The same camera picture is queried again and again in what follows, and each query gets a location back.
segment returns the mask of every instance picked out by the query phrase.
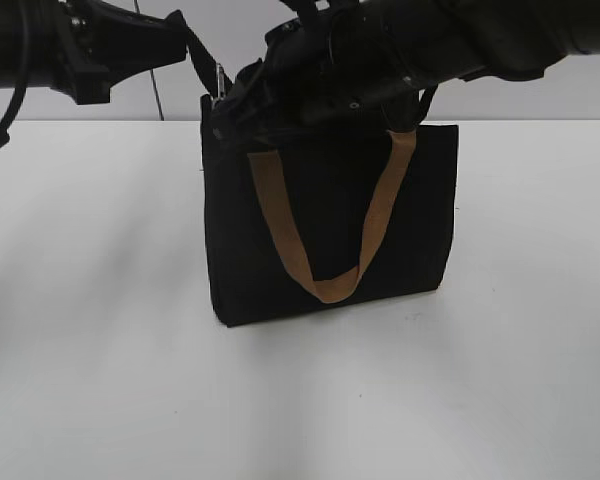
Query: white wall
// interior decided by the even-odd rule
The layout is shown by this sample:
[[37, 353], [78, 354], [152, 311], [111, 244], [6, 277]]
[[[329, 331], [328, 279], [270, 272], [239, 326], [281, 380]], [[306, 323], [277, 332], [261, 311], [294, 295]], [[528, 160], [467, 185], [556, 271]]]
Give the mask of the white wall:
[[[133, 9], [133, 0], [110, 0]], [[185, 13], [211, 52], [230, 74], [262, 56], [263, 36], [290, 18], [278, 0], [140, 0], [144, 13], [164, 17], [175, 9]], [[197, 119], [202, 86], [190, 63], [156, 72], [166, 117]], [[0, 92], [0, 115], [10, 92]], [[156, 119], [148, 74], [131, 79], [113, 92], [113, 103], [76, 107], [68, 98], [48, 90], [32, 90], [23, 119]], [[600, 57], [570, 58], [553, 67], [542, 81], [524, 84], [484, 79], [445, 85], [437, 98], [433, 119], [600, 119]]]

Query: white table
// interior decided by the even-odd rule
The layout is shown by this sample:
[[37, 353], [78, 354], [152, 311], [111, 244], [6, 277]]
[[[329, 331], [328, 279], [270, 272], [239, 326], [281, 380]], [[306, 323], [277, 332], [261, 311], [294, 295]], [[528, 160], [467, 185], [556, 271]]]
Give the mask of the white table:
[[0, 153], [0, 480], [600, 480], [600, 122], [462, 124], [430, 295], [228, 330], [198, 125]]

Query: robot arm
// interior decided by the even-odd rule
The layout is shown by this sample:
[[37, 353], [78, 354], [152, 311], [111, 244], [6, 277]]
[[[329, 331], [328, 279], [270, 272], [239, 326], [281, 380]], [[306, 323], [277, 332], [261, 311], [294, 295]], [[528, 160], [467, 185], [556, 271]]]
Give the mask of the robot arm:
[[282, 1], [299, 20], [267, 35], [261, 68], [214, 110], [224, 138], [277, 144], [451, 79], [535, 80], [600, 54], [600, 0]]
[[[451, 79], [535, 80], [568, 55], [600, 54], [600, 0], [282, 1], [298, 18], [266, 35], [265, 59], [233, 86], [218, 79], [232, 86], [212, 113], [229, 147], [280, 145]], [[0, 88], [17, 86], [0, 147], [27, 86], [106, 103], [113, 85], [185, 59], [183, 22], [100, 0], [0, 0]]]

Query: metal clip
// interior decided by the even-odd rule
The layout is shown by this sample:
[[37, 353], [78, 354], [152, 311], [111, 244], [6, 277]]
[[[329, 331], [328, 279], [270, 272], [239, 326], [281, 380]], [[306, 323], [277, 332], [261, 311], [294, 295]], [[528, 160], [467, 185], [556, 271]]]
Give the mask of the metal clip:
[[227, 84], [225, 83], [224, 67], [216, 63], [216, 80], [218, 81], [218, 96], [213, 99], [213, 107], [227, 97]]

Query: brown strap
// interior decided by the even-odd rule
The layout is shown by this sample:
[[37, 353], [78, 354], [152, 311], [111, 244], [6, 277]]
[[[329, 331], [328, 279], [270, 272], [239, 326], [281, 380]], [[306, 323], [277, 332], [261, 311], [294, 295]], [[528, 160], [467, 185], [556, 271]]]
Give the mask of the brown strap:
[[354, 294], [387, 233], [393, 206], [416, 149], [415, 132], [389, 133], [393, 148], [364, 222], [360, 264], [333, 280], [317, 282], [313, 278], [289, 204], [280, 153], [249, 155], [260, 207], [284, 268], [305, 290], [325, 304], [341, 302]]

